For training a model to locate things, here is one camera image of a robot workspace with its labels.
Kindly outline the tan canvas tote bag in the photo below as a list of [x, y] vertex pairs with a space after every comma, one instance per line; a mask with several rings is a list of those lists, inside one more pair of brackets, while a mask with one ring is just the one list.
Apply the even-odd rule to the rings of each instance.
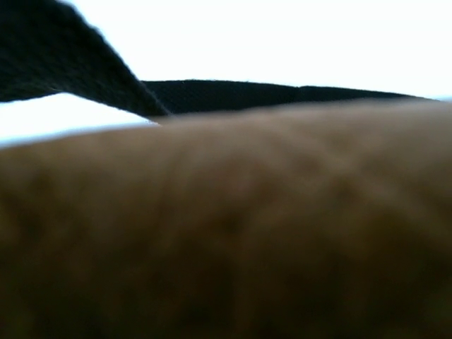
[[451, 104], [170, 119], [75, 9], [1, 2], [1, 100], [142, 126], [1, 151], [2, 338], [450, 338]]

